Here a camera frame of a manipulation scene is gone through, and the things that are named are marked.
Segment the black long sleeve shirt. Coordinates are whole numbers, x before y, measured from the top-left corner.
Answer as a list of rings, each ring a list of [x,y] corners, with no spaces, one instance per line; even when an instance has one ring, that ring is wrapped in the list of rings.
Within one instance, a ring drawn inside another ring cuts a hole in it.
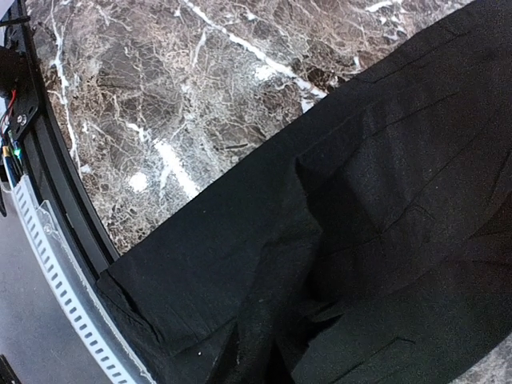
[[[511,332],[511,4],[474,1],[103,271],[159,383],[448,383]]]

